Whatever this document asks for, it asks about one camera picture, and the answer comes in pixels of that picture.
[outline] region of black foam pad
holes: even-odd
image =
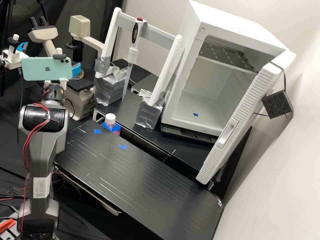
[[[293,111],[287,93],[284,90],[264,97],[262,103],[270,119]]]

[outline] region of silver duct tape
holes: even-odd
[[[102,78],[94,78],[95,96],[99,104],[108,106],[122,98],[125,82],[125,71],[121,70],[120,79],[116,79],[113,74]]]
[[[94,70],[102,75],[106,75],[109,69],[111,57],[105,57],[104,60],[95,59]]]
[[[163,96],[164,93],[162,92],[160,94],[160,99],[153,106],[148,105],[150,97],[143,97],[139,106],[135,123],[142,127],[150,128],[153,130],[163,109]]]

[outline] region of gray robot arm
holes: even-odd
[[[20,206],[19,239],[52,239],[58,227],[59,203],[50,198],[52,163],[55,155],[65,149],[69,123],[69,112],[61,106],[62,98],[58,99],[54,93],[59,86],[49,85],[49,92],[45,89],[42,104],[48,112],[39,104],[23,106],[20,111],[19,130],[27,136],[37,125],[50,120],[33,135],[26,148],[30,199]]]

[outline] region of mint green iphone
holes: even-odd
[[[71,79],[71,59],[52,57],[30,57],[21,59],[23,78],[26,81],[54,81]]]

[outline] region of black platform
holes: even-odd
[[[212,239],[221,201],[94,121],[68,134],[55,164],[162,239]]]
[[[175,138],[170,135],[162,134],[160,131],[160,124],[156,126],[155,130],[143,128],[135,124],[141,100],[142,98],[138,95],[127,91],[124,101],[119,100],[109,106],[99,104],[96,109],[103,115],[107,113],[115,114],[116,122],[118,124],[160,148],[169,156],[173,155],[199,171],[212,149],[213,144],[186,141],[184,138]]]

